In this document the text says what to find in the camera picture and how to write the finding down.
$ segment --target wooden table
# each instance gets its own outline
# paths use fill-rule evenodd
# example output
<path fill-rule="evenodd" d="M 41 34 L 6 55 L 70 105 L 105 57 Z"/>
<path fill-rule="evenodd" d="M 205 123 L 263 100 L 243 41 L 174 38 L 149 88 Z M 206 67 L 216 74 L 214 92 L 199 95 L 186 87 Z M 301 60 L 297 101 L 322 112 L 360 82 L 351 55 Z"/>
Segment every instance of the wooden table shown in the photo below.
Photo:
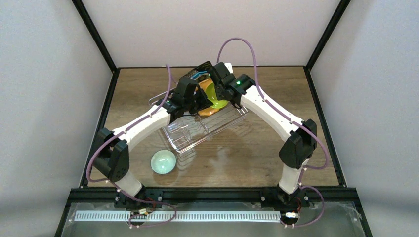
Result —
<path fill-rule="evenodd" d="M 173 68 L 176 79 L 189 68 Z M 234 68 L 234 74 L 254 78 L 253 68 Z M 263 90 L 296 116 L 317 123 L 319 138 L 325 138 L 302 67 L 261 67 L 258 77 Z M 164 68 L 122 69 L 105 127 L 114 129 L 149 110 L 148 100 L 167 89 Z M 152 171 L 152 155 L 171 146 L 160 131 L 151 134 L 130 153 L 130 170 L 145 186 L 167 187 L 248 187 L 275 186 L 282 173 L 278 151 L 284 142 L 279 135 L 253 112 L 233 128 L 215 135 L 178 156 L 175 169 L 165 175 Z M 309 164 L 321 166 L 325 156 L 320 146 Z M 92 178 L 103 177 L 96 169 Z M 337 185 L 332 165 L 324 170 L 308 170 L 302 182 L 308 185 Z M 90 186 L 108 186 L 104 182 Z"/>

